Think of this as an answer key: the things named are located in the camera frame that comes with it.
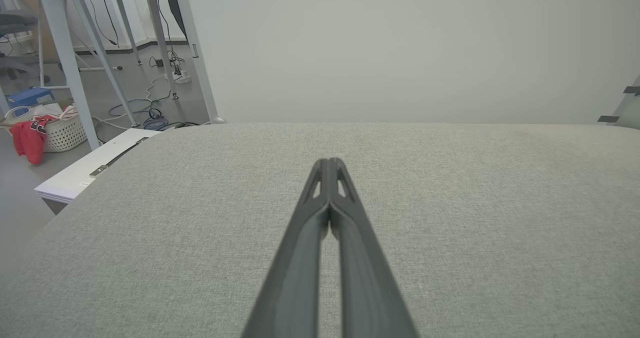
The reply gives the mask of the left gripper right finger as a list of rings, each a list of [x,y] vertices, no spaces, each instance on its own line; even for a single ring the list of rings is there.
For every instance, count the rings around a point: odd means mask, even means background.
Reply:
[[[345,163],[332,157],[328,169],[329,222],[339,244],[343,337],[418,337]]]

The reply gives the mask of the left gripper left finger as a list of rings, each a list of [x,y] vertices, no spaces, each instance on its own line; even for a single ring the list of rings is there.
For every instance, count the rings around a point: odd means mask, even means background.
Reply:
[[[329,160],[311,168],[242,332],[243,338],[315,338],[320,257],[329,222]]]

